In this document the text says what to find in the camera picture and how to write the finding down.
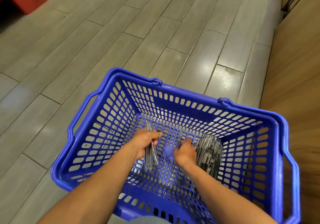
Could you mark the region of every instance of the person's left hand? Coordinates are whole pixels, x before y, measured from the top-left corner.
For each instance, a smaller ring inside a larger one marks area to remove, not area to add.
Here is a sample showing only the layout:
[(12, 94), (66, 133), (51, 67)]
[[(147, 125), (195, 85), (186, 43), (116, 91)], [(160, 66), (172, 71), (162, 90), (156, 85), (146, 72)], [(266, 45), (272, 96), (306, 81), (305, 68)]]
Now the person's left hand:
[(158, 138), (162, 136), (162, 132), (152, 130), (152, 132), (146, 132), (146, 129), (138, 129), (131, 140), (127, 143), (132, 146), (135, 151), (136, 160), (140, 159), (145, 154), (145, 147), (153, 141), (154, 147), (158, 144)]

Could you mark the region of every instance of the person's right hand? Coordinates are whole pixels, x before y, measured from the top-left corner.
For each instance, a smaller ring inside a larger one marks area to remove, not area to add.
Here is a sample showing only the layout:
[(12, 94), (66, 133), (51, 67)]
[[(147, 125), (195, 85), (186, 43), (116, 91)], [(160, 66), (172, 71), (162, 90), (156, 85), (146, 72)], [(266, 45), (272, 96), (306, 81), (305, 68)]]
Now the person's right hand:
[(189, 165), (195, 165), (197, 153), (195, 147), (191, 144), (192, 139), (188, 138), (181, 142), (180, 148), (174, 149), (174, 160), (183, 170)]

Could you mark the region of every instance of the person's left arm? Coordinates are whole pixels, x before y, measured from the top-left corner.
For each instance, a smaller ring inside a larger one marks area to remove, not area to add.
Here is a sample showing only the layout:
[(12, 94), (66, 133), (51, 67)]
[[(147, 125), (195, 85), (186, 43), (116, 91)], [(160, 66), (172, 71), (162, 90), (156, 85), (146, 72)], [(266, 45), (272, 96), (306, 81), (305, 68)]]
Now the person's left arm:
[(99, 170), (62, 198), (37, 224), (106, 224), (132, 165), (161, 132), (138, 130)]

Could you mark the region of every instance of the person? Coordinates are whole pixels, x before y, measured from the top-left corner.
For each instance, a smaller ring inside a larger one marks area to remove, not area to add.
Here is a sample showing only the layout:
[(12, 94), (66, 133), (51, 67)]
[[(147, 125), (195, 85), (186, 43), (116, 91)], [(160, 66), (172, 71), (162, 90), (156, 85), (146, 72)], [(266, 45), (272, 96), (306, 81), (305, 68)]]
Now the person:
[[(106, 224), (132, 165), (144, 156), (144, 149), (150, 141), (154, 139), (154, 145), (157, 145), (161, 136), (161, 132), (137, 130), (128, 143), (53, 206), (37, 224)], [(175, 162), (192, 179), (217, 224), (276, 223), (263, 210), (198, 167), (195, 164), (196, 158), (192, 139), (182, 141), (180, 148), (174, 149)], [(161, 218), (143, 218), (133, 219), (130, 223), (168, 223)]]

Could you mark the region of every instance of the shopping basket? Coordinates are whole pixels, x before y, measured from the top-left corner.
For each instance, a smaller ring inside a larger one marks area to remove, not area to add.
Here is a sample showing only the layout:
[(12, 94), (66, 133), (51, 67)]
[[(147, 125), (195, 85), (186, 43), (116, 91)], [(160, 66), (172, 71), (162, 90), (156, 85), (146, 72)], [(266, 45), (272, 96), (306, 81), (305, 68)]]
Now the shopping basket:
[[(97, 96), (81, 125), (77, 121)], [(273, 112), (237, 105), (163, 84), (120, 68), (111, 69), (90, 93), (68, 127), (68, 142), (51, 170), (54, 182), (71, 191), (93, 174), (134, 131), (150, 120), (163, 132), (159, 165), (145, 172), (135, 162), (114, 214), (130, 220), (155, 215), (170, 223), (214, 223), (196, 188), (174, 162), (178, 129), (197, 141), (203, 133), (223, 143), (218, 180), (270, 214), (278, 223), (300, 221), (299, 168), (288, 151), (288, 124)], [(292, 215), (283, 220), (283, 158), (292, 166)]]

